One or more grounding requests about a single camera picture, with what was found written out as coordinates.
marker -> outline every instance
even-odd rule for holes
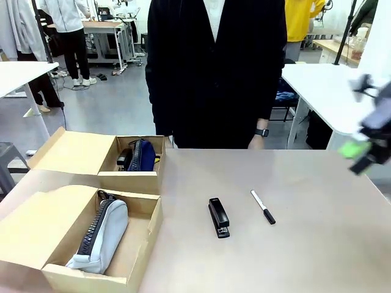
[[[257,201],[257,203],[259,204],[259,206],[262,208],[263,210],[263,214],[265,215],[265,217],[268,219],[270,225],[274,225],[276,223],[276,220],[274,220],[273,216],[270,214],[268,208],[262,203],[261,199],[259,198],[259,196],[257,195],[257,193],[252,190],[251,191],[251,194],[252,196],[255,198],[255,200]]]

open cardboard box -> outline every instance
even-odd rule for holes
[[[119,172],[117,159],[129,143],[146,139],[160,162],[153,172]],[[160,194],[165,160],[163,136],[107,136],[59,128],[28,161],[31,169],[98,176],[102,188]]]
[[[0,222],[0,261],[42,270],[56,292],[135,293],[155,245],[163,212],[157,195],[118,195],[129,224],[104,275],[65,267],[97,214],[97,188],[65,186],[34,194]]]

gray pants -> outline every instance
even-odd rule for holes
[[[288,42],[285,47],[285,58],[292,61],[299,61],[301,42]]]

smartwatch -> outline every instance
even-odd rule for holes
[[[262,137],[268,137],[269,136],[269,130],[268,129],[257,129],[255,130],[255,134]]]

box lid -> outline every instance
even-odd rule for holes
[[[97,175],[115,136],[59,128],[28,161],[31,169]]]
[[[65,186],[34,194],[0,222],[0,261],[42,269],[97,190]]]

